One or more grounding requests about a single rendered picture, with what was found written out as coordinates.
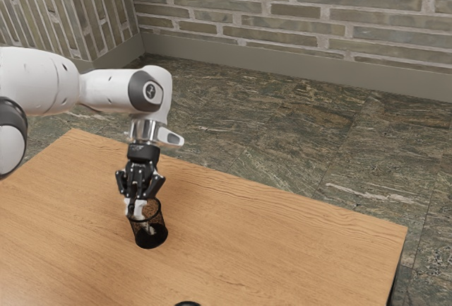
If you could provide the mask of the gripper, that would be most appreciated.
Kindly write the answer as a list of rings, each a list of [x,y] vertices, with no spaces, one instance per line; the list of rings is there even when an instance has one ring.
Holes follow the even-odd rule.
[[[156,199],[166,180],[157,171],[160,149],[152,144],[130,143],[127,158],[126,171],[115,172],[118,190],[124,198],[126,216],[133,216],[136,197],[138,197],[138,216],[143,216],[145,206],[149,201]]]

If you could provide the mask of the black mesh pen holder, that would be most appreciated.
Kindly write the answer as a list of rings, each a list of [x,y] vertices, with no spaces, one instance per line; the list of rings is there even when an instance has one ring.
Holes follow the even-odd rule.
[[[168,236],[168,230],[158,199],[149,199],[142,205],[141,216],[129,219],[135,242],[140,248],[153,249],[162,245]]]

